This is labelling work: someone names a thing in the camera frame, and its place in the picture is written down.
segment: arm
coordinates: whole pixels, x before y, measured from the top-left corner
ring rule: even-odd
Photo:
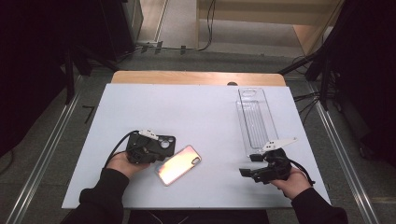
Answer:
[[[123,219],[122,195],[136,172],[149,164],[131,164],[126,153],[111,159],[93,189],[84,189],[80,205],[72,211],[63,223],[121,223]]]
[[[300,170],[291,168],[288,180],[274,180],[271,183],[291,199],[300,223],[347,223],[346,211],[332,207],[320,197]]]

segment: white tabletop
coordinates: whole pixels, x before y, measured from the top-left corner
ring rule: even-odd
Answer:
[[[176,151],[192,145],[202,161],[166,187],[152,164],[125,190],[123,205],[135,209],[275,208],[290,200],[272,185],[242,177],[239,168],[257,169],[265,162],[246,156],[236,101],[238,86],[107,84],[81,151],[63,208],[78,206],[92,188],[111,150],[130,131],[151,129],[176,137]],[[305,167],[316,191],[329,203],[312,149],[288,87],[263,88],[278,137],[297,137],[284,147],[287,156]],[[120,146],[125,149],[127,140]]]

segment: gold phone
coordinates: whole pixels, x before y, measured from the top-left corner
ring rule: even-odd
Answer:
[[[195,149],[192,146],[186,146],[168,161],[158,165],[155,170],[165,186],[169,186],[200,161],[201,157]]]

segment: sleeve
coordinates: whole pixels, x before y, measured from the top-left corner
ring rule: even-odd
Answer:
[[[122,195],[128,184],[128,177],[121,172],[102,170],[96,186],[80,193],[80,205],[63,223],[122,223]]]
[[[300,223],[348,223],[346,211],[329,205],[313,188],[297,195],[291,205]]]

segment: hand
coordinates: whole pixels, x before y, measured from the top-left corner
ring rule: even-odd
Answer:
[[[288,180],[272,180],[270,183],[281,189],[292,200],[304,190],[311,188],[305,174],[294,167],[291,167]]]
[[[134,164],[130,163],[126,152],[121,152],[115,155],[107,165],[107,169],[120,171],[128,178],[131,178],[135,173],[149,167],[149,163]]]

